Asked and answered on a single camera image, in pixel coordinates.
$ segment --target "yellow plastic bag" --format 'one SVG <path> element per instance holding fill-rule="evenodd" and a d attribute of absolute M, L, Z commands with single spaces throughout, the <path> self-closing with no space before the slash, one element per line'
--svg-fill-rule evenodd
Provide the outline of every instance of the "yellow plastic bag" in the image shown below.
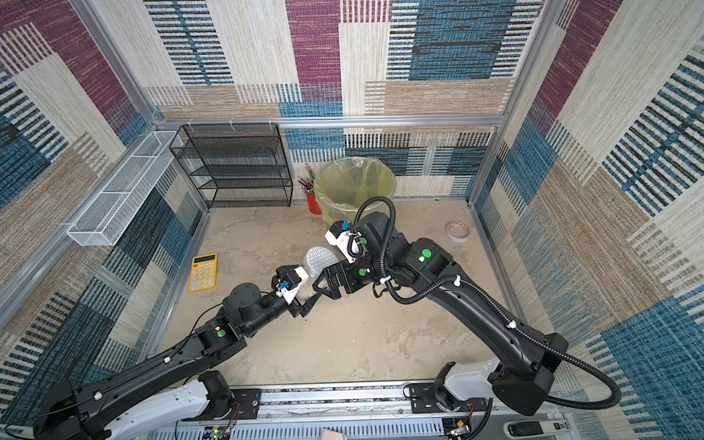
<path fill-rule="evenodd" d="M 372 196 L 391 198 L 396 191 L 396 176 L 379 159 L 342 158 L 318 172 L 313 190 L 322 217 L 330 226 L 337 220 L 352 222 L 362 203 Z M 364 213 L 373 211 L 389 213 L 383 202 L 372 203 Z"/>

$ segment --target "gray floor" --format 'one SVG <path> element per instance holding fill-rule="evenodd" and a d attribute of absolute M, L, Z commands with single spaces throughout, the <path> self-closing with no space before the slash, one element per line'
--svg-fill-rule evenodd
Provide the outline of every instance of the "gray floor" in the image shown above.
<path fill-rule="evenodd" d="M 462 201 L 400 202 L 396 227 L 408 241 L 428 237 L 453 255 L 469 276 L 503 303 L 469 210 Z M 451 220 L 472 233 L 464 244 L 445 235 Z M 179 341 L 202 310 L 242 282 L 268 291 L 278 266 L 299 264 L 312 246 L 328 246 L 321 216 L 306 206 L 220 208 L 214 211 L 200 254 L 218 253 L 214 288 L 183 291 L 164 346 Z M 409 296 L 410 292 L 401 292 Z M 208 314 L 207 319 L 215 314 Z M 423 300 L 410 306 L 367 286 L 337 301 L 322 298 L 305 319 L 284 314 L 218 369 L 230 384 L 286 384 L 435 377 L 448 361 L 487 360 L 492 352 L 450 313 Z"/>

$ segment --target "white wire basket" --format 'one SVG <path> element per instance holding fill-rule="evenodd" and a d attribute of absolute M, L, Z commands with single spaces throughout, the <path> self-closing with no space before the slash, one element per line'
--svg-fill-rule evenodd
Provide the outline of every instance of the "white wire basket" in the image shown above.
<path fill-rule="evenodd" d="M 130 157 L 68 229 L 80 246 L 115 246 L 181 147 L 174 131 L 152 132 L 132 147 Z"/>

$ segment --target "striped wallpaper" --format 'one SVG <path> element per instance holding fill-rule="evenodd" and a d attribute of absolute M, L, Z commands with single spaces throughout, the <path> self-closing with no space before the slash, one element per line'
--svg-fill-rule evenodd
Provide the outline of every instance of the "striped wallpaper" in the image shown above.
<path fill-rule="evenodd" d="M 79 386 L 137 361 L 202 214 L 174 166 L 114 247 L 72 244 L 2 329 L 0 423 L 38 414 L 57 381 Z"/>
<path fill-rule="evenodd" d="M 476 203 L 508 294 L 621 386 L 582 438 L 704 439 L 704 3 L 568 0 L 546 55 Z"/>
<path fill-rule="evenodd" d="M 543 0 L 95 0 L 165 118 L 502 113 Z M 294 170 L 375 156 L 397 196 L 464 196 L 492 127 L 286 130 Z M 359 139 L 368 138 L 361 147 Z M 443 161 L 457 166 L 444 166 Z M 303 198 L 300 191 L 294 198 Z"/>
<path fill-rule="evenodd" d="M 145 129 L 68 0 L 2 2 L 0 286 Z M 0 425 L 134 363 L 200 219 L 187 188 L 171 166 L 117 245 L 73 244 L 0 330 Z"/>

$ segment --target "red pen holder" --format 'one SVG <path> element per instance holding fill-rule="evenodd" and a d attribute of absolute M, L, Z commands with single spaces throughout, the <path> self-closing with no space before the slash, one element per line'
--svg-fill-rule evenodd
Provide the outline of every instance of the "red pen holder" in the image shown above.
<path fill-rule="evenodd" d="M 318 205 L 318 201 L 315 200 L 315 194 L 310 194 L 307 192 L 306 198 L 308 199 L 308 210 L 316 215 L 322 214 L 320 211 L 320 205 Z"/>

